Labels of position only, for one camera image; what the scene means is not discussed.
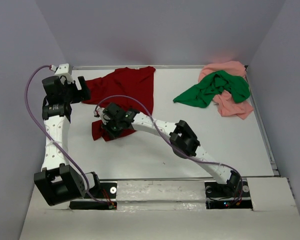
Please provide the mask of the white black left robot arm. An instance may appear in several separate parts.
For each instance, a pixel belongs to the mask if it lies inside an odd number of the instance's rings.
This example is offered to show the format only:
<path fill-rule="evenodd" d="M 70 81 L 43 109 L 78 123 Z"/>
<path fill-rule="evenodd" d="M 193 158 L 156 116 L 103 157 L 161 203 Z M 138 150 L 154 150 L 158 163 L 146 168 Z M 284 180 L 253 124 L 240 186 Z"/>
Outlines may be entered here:
<path fill-rule="evenodd" d="M 83 198 L 86 194 L 94 198 L 101 191 L 101 185 L 88 180 L 68 154 L 71 105 L 91 98 L 85 78 L 79 76 L 77 82 L 68 81 L 65 75 L 42 80 L 46 94 L 42 104 L 45 155 L 41 170 L 34 174 L 33 180 L 49 206 Z"/>

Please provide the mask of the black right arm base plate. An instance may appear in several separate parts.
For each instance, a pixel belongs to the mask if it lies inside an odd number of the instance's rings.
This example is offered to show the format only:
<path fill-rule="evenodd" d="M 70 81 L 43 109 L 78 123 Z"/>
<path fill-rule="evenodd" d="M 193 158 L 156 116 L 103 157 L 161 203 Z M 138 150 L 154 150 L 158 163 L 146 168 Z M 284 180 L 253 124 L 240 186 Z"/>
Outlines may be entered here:
<path fill-rule="evenodd" d="M 246 179 L 243 185 L 239 184 L 239 190 L 234 193 L 225 190 L 225 186 L 213 181 L 204 183 L 205 205 L 207 210 L 225 209 L 253 209 L 250 188 Z"/>

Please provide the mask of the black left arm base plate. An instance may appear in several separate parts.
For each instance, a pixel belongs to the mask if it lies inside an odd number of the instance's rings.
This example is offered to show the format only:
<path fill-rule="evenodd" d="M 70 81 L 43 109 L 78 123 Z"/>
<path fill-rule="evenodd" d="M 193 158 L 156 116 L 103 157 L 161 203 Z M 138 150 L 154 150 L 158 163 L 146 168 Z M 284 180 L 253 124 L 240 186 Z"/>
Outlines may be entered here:
<path fill-rule="evenodd" d="M 84 198 L 72 200 L 69 203 L 71 210 L 116 210 L 117 209 L 118 183 L 115 181 L 101 181 L 100 189 L 96 186 L 89 190 L 90 194 L 97 199 L 93 200 L 88 194 Z"/>

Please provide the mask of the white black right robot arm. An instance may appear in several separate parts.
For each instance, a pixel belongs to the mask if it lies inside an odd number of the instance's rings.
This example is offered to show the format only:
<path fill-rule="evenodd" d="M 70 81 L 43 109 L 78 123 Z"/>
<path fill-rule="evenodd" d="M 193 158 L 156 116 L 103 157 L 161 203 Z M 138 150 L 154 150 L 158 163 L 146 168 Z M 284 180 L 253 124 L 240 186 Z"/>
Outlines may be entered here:
<path fill-rule="evenodd" d="M 240 191 L 243 183 L 239 172 L 209 155 L 186 121 L 179 120 L 174 123 L 158 120 L 152 117 L 143 104 L 140 106 L 143 112 L 134 108 L 125 111 L 111 102 L 106 107 L 97 105 L 94 114 L 101 118 L 102 127 L 110 138 L 119 137 L 124 130 L 134 130 L 161 137 L 172 148 L 175 155 L 193 161 L 204 169 L 220 186 L 225 196 L 232 196 Z"/>

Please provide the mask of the red t-shirt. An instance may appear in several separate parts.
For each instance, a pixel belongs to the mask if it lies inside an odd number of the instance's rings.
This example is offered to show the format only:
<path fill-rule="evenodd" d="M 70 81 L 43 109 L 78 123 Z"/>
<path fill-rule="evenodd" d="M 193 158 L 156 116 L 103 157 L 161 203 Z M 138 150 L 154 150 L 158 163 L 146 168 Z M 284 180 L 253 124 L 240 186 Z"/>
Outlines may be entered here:
<path fill-rule="evenodd" d="M 115 103 L 125 111 L 138 110 L 144 114 L 144 107 L 152 114 L 154 109 L 154 74 L 152 66 L 140 69 L 118 68 L 104 77 L 86 82 L 90 90 L 90 99 L 84 104 L 97 105 L 105 108 L 109 103 Z"/>

